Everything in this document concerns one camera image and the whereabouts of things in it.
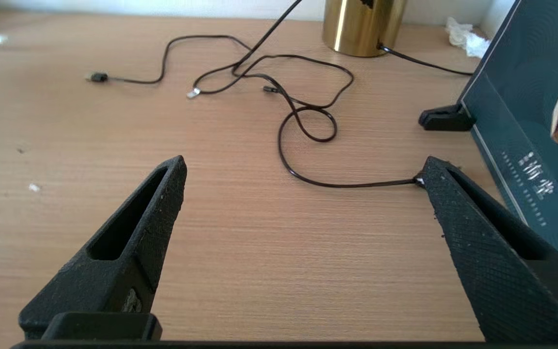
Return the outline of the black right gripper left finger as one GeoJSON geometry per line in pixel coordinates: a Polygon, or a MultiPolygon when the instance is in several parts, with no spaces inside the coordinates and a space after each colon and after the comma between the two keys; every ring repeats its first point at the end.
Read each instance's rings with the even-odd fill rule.
{"type": "Polygon", "coordinates": [[[184,201],[182,156],[158,165],[18,316],[38,339],[58,314],[149,312],[184,201]]]}

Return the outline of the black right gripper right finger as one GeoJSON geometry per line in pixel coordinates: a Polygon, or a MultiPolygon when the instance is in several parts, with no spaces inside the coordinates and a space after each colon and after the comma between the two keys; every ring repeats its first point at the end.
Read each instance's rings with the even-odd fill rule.
{"type": "Polygon", "coordinates": [[[558,251],[450,162],[421,185],[487,342],[558,342],[558,251]]]}

